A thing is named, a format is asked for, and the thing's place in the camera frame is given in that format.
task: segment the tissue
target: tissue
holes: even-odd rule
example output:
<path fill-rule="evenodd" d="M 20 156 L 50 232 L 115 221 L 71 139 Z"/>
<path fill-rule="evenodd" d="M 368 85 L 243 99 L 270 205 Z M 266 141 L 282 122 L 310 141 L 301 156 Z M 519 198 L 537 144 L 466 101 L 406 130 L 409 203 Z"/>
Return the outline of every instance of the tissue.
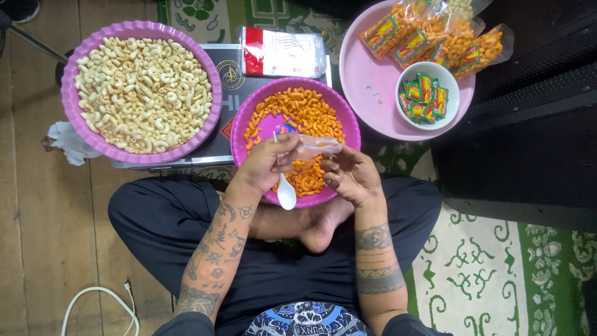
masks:
<path fill-rule="evenodd" d="M 83 141 L 70 123 L 59 121 L 53 124 L 48 131 L 48 137 L 56 139 L 50 146 L 63 149 L 66 160 L 75 166 L 83 165 L 85 158 L 94 158 L 101 155 L 100 152 Z"/>

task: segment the white bowl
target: white bowl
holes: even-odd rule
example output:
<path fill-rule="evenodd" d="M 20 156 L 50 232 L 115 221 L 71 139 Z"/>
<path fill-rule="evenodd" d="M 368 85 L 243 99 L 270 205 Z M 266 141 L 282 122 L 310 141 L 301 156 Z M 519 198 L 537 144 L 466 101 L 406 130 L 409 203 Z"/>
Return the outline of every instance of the white bowl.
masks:
<path fill-rule="evenodd" d="M 402 85 L 402 82 L 406 80 L 416 80 L 417 74 L 427 74 L 433 78 L 437 78 L 439 80 L 439 86 L 448 89 L 448 105 L 446 108 L 446 116 L 445 118 L 438 120 L 435 124 L 417 124 L 413 122 L 406 116 L 398 100 L 398 93 L 400 92 L 400 86 Z M 406 70 L 404 70 L 400 75 L 400 78 L 398 78 L 395 99 L 396 107 L 398 108 L 398 114 L 402 118 L 418 129 L 431 131 L 447 126 L 450 121 L 456 117 L 456 114 L 458 113 L 458 105 L 460 103 L 460 90 L 458 89 L 456 79 L 454 79 L 454 76 L 452 76 L 448 69 L 433 62 L 418 62 L 406 68 Z"/>

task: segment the hand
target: hand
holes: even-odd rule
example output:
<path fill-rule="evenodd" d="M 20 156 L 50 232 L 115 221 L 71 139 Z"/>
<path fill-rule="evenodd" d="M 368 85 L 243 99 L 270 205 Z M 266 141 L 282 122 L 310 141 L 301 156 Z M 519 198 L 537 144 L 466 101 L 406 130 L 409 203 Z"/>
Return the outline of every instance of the hand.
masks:
<path fill-rule="evenodd" d="M 337 158 L 319 165 L 325 171 L 324 182 L 355 207 L 373 196 L 383 195 L 381 179 L 373 160 L 346 145 Z"/>
<path fill-rule="evenodd" d="M 274 143 L 271 137 L 256 145 L 230 183 L 244 181 L 263 194 L 279 181 L 280 173 L 290 173 L 298 155 L 299 136 L 285 133 L 277 135 L 277 138 L 278 143 Z"/>

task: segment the charging cable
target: charging cable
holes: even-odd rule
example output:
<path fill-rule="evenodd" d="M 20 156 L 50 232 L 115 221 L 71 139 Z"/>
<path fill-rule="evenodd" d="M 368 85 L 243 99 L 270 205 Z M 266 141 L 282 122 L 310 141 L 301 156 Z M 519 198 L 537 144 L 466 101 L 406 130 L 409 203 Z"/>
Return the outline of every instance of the charging cable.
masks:
<path fill-rule="evenodd" d="M 127 336 L 128 332 L 131 331 L 131 328 L 133 327 L 133 323 L 135 324 L 135 327 L 137 328 L 137 332 L 135 332 L 135 336 L 139 336 L 139 319 L 137 318 L 137 316 L 135 315 L 135 299 L 133 299 L 133 293 L 131 292 L 131 283 L 127 280 L 124 283 L 124 288 L 127 289 L 128 295 L 131 297 L 131 302 L 133 303 L 133 309 L 131 310 L 126 303 L 124 303 L 124 301 L 114 292 L 112 292 L 110 289 L 108 288 L 104 288 L 104 287 L 89 287 L 86 289 L 83 289 L 81 292 L 79 292 L 77 295 L 75 295 L 75 297 L 73 298 L 73 300 L 70 302 L 69 304 L 69 308 L 66 310 L 66 314 L 64 315 L 64 322 L 62 323 L 62 336 L 66 335 L 66 324 L 69 321 L 69 315 L 70 315 L 70 310 L 73 308 L 73 306 L 75 305 L 76 300 L 83 294 L 87 293 L 87 292 L 91 292 L 91 291 L 100 291 L 100 292 L 106 292 L 108 294 L 110 294 L 111 296 L 113 296 L 118 303 L 120 303 L 124 309 L 127 310 L 127 312 L 131 315 L 132 317 L 132 321 L 131 321 L 131 325 L 128 326 L 127 331 L 124 333 L 124 336 Z"/>

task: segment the person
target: person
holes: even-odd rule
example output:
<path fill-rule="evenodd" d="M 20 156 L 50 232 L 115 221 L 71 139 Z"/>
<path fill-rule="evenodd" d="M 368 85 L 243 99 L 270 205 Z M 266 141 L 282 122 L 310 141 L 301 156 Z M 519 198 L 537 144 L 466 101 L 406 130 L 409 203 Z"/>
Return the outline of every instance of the person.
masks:
<path fill-rule="evenodd" d="M 402 275 L 439 216 L 433 184 L 382 180 L 343 145 L 321 163 L 338 196 L 286 211 L 260 203 L 297 157 L 297 135 L 278 140 L 251 151 L 221 200 L 207 182 L 168 178 L 125 184 L 110 199 L 116 232 L 178 298 L 154 335 L 447 335 L 408 314 Z M 265 242 L 289 237 L 311 252 L 292 258 Z"/>

